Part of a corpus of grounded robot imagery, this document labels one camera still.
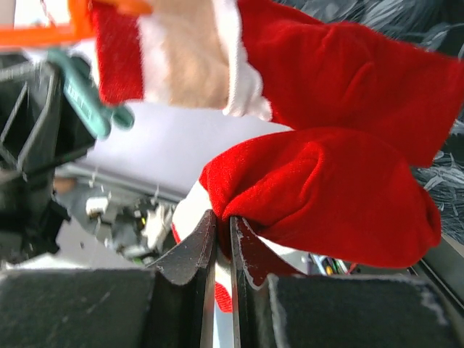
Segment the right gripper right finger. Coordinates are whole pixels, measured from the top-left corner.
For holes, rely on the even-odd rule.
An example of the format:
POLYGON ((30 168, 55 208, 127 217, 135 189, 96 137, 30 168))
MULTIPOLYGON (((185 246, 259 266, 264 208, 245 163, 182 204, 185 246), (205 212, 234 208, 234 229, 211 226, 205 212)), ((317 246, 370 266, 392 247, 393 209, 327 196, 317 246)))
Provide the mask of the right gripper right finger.
POLYGON ((245 219, 230 221, 236 347, 461 347, 463 324, 426 279, 305 275, 245 219))

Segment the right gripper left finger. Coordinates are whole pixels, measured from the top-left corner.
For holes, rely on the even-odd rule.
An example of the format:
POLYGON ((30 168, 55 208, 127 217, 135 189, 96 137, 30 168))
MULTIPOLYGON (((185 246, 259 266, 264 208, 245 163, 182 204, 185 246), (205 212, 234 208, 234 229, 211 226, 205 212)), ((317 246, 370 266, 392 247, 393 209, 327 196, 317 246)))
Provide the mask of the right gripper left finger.
POLYGON ((1 273, 1 345, 211 347, 215 228, 205 213, 191 235, 142 268, 66 223, 58 254, 1 273))

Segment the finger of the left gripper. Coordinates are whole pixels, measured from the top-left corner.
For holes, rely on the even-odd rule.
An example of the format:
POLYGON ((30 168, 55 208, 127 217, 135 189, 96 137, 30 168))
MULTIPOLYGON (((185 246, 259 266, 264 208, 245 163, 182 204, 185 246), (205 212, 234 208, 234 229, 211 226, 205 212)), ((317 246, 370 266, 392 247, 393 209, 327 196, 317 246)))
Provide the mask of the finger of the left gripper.
POLYGON ((33 175, 84 157, 95 139, 64 95, 61 70, 1 55, 1 169, 33 175))

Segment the teal clip front rim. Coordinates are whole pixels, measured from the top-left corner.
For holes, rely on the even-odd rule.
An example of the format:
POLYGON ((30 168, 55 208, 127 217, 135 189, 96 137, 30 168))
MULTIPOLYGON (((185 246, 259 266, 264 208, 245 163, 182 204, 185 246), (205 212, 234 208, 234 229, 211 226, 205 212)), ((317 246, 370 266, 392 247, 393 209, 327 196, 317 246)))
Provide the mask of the teal clip front rim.
POLYGON ((95 139, 107 138, 113 125, 123 130, 133 127, 134 116, 126 106, 108 106, 102 102, 91 68, 83 58, 52 48, 47 51, 47 59, 61 69, 64 95, 95 139))

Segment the orange front clip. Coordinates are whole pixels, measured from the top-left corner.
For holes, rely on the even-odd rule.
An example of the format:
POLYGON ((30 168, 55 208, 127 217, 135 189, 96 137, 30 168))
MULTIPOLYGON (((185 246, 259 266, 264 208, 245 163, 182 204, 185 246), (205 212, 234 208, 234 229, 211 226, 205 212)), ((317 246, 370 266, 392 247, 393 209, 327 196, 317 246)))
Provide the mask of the orange front clip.
POLYGON ((125 40, 135 34, 137 19, 152 13, 148 1, 65 1, 69 20, 58 24, 49 11, 46 24, 1 26, 1 50, 50 47, 95 38, 98 44, 108 39, 125 40))

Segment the red snowflake sock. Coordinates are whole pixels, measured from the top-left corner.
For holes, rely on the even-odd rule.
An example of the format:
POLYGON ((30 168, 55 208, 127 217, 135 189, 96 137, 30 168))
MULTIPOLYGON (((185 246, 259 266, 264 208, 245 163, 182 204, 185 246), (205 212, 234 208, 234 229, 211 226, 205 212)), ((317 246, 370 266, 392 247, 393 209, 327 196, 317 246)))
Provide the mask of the red snowflake sock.
POLYGON ((362 25, 325 24, 272 1, 150 4, 133 36, 96 42, 93 75, 108 104, 353 128, 436 153, 463 108, 462 62, 362 25))
POLYGON ((439 211, 411 174, 431 164, 435 147, 347 128, 260 136, 212 159, 175 209, 184 240, 212 210, 222 258, 217 301, 228 312, 233 216, 284 247, 387 268, 413 265, 441 238, 439 211))

